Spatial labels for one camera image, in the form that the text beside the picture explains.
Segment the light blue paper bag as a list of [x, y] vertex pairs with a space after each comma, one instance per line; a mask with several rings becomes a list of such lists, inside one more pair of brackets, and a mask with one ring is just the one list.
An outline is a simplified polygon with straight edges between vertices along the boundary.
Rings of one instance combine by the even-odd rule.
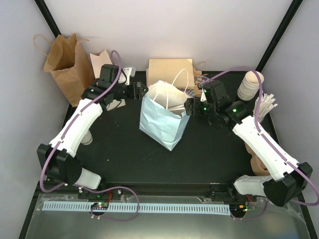
[[191, 97], [174, 85], [182, 72], [189, 80], [188, 71], [181, 69], [172, 83], [159, 80], [150, 85], [142, 99], [139, 129], [169, 151], [181, 140], [190, 118], [184, 103]]

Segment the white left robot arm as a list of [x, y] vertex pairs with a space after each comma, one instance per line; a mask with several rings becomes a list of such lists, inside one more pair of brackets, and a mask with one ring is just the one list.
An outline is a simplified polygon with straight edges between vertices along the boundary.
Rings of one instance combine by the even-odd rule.
[[76, 153], [80, 144], [91, 143], [90, 127], [113, 101], [140, 100], [146, 94], [146, 85], [131, 82], [135, 71], [134, 67], [104, 64], [99, 78], [83, 92], [78, 107], [61, 132], [49, 144], [38, 147], [37, 156], [42, 167], [39, 183], [43, 192], [58, 188], [45, 189], [44, 177], [48, 176], [60, 181], [61, 185], [89, 189], [96, 199], [106, 195], [107, 186], [101, 183], [102, 177], [85, 169]]

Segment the paper cup near left arm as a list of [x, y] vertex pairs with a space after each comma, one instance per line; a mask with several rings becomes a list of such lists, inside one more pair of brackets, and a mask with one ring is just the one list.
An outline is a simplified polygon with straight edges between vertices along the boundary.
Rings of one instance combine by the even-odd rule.
[[90, 130], [88, 130], [86, 132], [86, 134], [83, 136], [82, 140], [81, 140], [81, 144], [83, 145], [89, 145], [91, 144], [93, 141], [93, 137], [92, 137], [92, 134], [90, 132]]

